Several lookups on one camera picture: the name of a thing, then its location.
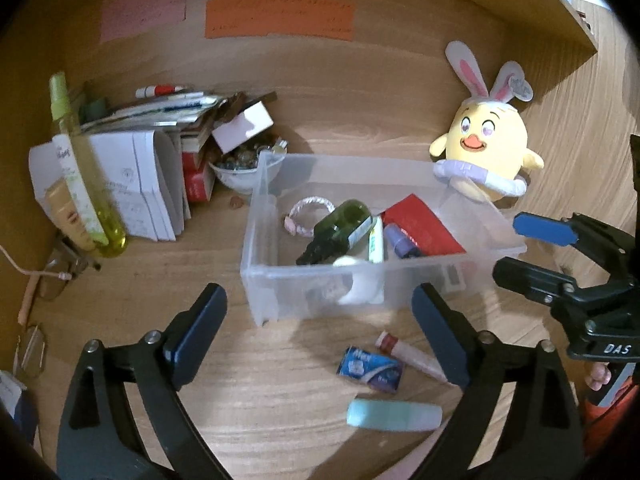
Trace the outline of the teal white tube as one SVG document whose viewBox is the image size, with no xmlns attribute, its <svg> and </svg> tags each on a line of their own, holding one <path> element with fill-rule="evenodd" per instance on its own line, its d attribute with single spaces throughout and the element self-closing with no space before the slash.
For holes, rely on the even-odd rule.
<svg viewBox="0 0 640 480">
<path fill-rule="evenodd" d="M 442 408 L 420 402 L 355 399 L 347 409 L 346 422 L 376 431 L 427 432 L 442 424 Z"/>
</svg>

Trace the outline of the red envelope pouch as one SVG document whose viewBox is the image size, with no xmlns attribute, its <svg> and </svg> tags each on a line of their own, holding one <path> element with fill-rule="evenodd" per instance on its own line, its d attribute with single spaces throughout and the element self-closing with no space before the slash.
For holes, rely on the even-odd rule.
<svg viewBox="0 0 640 480">
<path fill-rule="evenodd" d="M 382 220 L 403 229 L 426 256 L 464 254 L 465 249 L 423 200 L 410 194 L 382 212 Z"/>
</svg>

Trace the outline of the purple black spray bottle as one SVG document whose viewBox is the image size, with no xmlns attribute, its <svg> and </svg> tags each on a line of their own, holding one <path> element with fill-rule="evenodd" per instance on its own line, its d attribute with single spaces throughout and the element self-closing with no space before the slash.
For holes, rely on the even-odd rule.
<svg viewBox="0 0 640 480">
<path fill-rule="evenodd" d="M 421 258 L 423 256 L 418 245 L 397 224 L 386 224 L 384 236 L 398 258 Z"/>
</svg>

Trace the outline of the pink white tube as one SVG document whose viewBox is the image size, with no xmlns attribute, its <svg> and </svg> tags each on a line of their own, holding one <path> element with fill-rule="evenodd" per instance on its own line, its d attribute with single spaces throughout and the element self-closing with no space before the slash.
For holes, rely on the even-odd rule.
<svg viewBox="0 0 640 480">
<path fill-rule="evenodd" d="M 405 341 L 389 332 L 380 333 L 380 336 L 376 338 L 375 347 L 416 370 L 420 370 L 421 373 L 438 382 L 443 384 L 448 382 L 442 367 L 434 356 L 414 348 L 411 344 L 406 344 Z"/>
</svg>

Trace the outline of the blue Max blade box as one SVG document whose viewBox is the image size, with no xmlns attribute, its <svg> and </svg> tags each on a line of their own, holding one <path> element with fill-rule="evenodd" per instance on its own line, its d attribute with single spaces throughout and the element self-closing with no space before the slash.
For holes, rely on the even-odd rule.
<svg viewBox="0 0 640 480">
<path fill-rule="evenodd" d="M 347 348 L 336 369 L 338 377 L 384 393 L 398 391 L 403 372 L 401 362 L 358 347 Z"/>
</svg>

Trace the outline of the dark green dropper bottle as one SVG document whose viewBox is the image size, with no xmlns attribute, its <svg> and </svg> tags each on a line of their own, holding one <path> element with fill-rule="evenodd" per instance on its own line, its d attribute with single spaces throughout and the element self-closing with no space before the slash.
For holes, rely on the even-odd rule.
<svg viewBox="0 0 640 480">
<path fill-rule="evenodd" d="M 314 236 L 296 259 L 298 266 L 312 266 L 346 256 L 372 229 L 370 209 L 360 200 L 345 200 L 314 226 Z"/>
</svg>

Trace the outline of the yellow chick plush toy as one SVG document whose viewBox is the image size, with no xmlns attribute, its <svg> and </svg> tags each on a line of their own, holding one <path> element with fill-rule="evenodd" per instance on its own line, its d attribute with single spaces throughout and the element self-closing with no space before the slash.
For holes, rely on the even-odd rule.
<svg viewBox="0 0 640 480">
<path fill-rule="evenodd" d="M 430 145 L 435 178 L 476 202 L 522 197 L 528 184 L 521 171 L 544 166 L 541 156 L 527 147 L 527 129 L 510 104 L 512 99 L 529 102 L 534 96 L 522 66 L 504 63 L 487 87 L 466 44 L 451 41 L 445 55 L 470 97 L 461 103 L 448 131 Z"/>
</svg>

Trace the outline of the blue white card box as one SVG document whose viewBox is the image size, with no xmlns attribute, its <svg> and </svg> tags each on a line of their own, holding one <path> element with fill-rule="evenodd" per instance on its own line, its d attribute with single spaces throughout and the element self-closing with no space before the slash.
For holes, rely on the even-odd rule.
<svg viewBox="0 0 640 480">
<path fill-rule="evenodd" d="M 35 442 L 38 415 L 27 387 L 10 372 L 0 372 L 1 404 L 29 444 Z"/>
</svg>

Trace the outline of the yellow green spray bottle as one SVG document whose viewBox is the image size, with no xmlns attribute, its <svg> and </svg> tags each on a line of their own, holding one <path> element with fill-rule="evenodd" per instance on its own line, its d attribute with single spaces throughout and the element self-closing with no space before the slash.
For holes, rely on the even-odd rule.
<svg viewBox="0 0 640 480">
<path fill-rule="evenodd" d="M 120 256 L 127 248 L 126 230 L 103 193 L 100 168 L 89 139 L 82 135 L 64 72 L 50 77 L 49 92 L 55 155 L 82 227 L 99 255 Z"/>
</svg>

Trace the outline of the beige cosmetic tube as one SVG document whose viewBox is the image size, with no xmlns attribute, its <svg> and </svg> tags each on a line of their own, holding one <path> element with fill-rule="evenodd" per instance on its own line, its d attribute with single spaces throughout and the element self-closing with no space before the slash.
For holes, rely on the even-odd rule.
<svg viewBox="0 0 640 480">
<path fill-rule="evenodd" d="M 58 229 L 83 252 L 93 252 L 96 244 L 82 223 L 65 179 L 59 178 L 47 188 L 44 198 Z"/>
</svg>

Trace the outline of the small wooden cork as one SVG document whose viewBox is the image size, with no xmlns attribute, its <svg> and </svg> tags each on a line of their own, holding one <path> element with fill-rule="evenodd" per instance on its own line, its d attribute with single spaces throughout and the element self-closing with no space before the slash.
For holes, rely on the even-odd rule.
<svg viewBox="0 0 640 480">
<path fill-rule="evenodd" d="M 245 205 L 245 200 L 240 196 L 232 196 L 229 200 L 229 207 L 233 210 L 240 209 Z"/>
</svg>

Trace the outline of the white folded paper booklets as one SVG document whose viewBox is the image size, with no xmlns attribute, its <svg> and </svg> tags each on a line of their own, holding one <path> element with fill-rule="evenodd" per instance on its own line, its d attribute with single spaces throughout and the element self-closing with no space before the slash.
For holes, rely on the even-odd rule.
<svg viewBox="0 0 640 480">
<path fill-rule="evenodd" d="M 190 217 L 183 206 L 181 154 L 175 137 L 159 131 L 90 134 L 105 198 L 128 234 L 149 240 L 175 240 Z"/>
</svg>

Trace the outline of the white bowl of trinkets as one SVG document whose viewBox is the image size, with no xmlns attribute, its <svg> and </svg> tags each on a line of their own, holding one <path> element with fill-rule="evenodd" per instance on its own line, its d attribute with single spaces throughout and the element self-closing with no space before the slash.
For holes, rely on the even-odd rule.
<svg viewBox="0 0 640 480">
<path fill-rule="evenodd" d="M 253 193 L 258 178 L 258 162 L 262 153 L 268 154 L 266 175 L 271 182 L 277 177 L 288 154 L 288 141 L 282 136 L 266 136 L 260 140 L 247 141 L 232 152 L 213 160 L 207 159 L 208 166 L 214 175 L 226 188 L 231 188 L 240 195 Z"/>
</svg>

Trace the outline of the small white cardboard box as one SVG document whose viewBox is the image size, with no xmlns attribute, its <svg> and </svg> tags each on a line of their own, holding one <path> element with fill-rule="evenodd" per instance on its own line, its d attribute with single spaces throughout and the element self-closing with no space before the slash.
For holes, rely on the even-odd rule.
<svg viewBox="0 0 640 480">
<path fill-rule="evenodd" d="M 262 101 L 247 107 L 231 122 L 215 128 L 212 137 L 221 154 L 225 155 L 259 133 L 273 126 L 273 120 Z"/>
</svg>

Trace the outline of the stack of books and papers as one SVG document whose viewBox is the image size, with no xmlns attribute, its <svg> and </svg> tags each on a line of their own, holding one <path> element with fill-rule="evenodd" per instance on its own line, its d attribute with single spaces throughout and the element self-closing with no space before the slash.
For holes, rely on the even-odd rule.
<svg viewBox="0 0 640 480">
<path fill-rule="evenodd" d="M 254 100 L 244 93 L 216 96 L 207 92 L 182 92 L 116 110 L 110 116 L 82 126 L 87 134 L 115 131 L 154 130 L 171 134 L 181 154 L 186 199 L 191 203 L 210 200 L 217 179 L 207 159 L 221 159 L 212 131 L 231 122 L 247 107 L 262 101 L 265 106 L 277 99 L 274 92 Z M 259 133 L 249 141 L 265 138 Z"/>
</svg>

